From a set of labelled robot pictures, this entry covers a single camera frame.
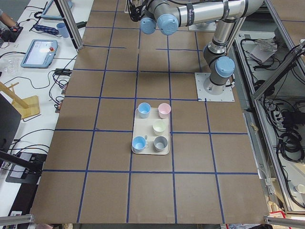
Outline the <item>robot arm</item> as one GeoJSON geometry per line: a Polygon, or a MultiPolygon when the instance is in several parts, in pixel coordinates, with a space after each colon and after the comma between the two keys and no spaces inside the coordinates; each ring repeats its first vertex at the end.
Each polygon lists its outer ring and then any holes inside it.
{"type": "Polygon", "coordinates": [[[211,74],[204,81],[207,93],[220,95],[235,63],[226,56],[229,43],[234,40],[242,25],[242,19],[253,14],[262,5],[261,0],[201,0],[199,2],[175,2],[146,0],[136,10],[136,20],[145,34],[159,28],[162,34],[172,35],[180,27],[189,27],[203,22],[217,21],[212,40],[205,46],[203,56],[211,74]]]}

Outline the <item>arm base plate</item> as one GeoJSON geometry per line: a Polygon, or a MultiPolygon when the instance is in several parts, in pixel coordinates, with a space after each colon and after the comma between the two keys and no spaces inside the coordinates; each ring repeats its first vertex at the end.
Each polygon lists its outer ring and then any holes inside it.
{"type": "Polygon", "coordinates": [[[225,85],[214,85],[210,73],[195,73],[197,100],[202,102],[234,102],[233,86],[227,78],[225,85]]]}

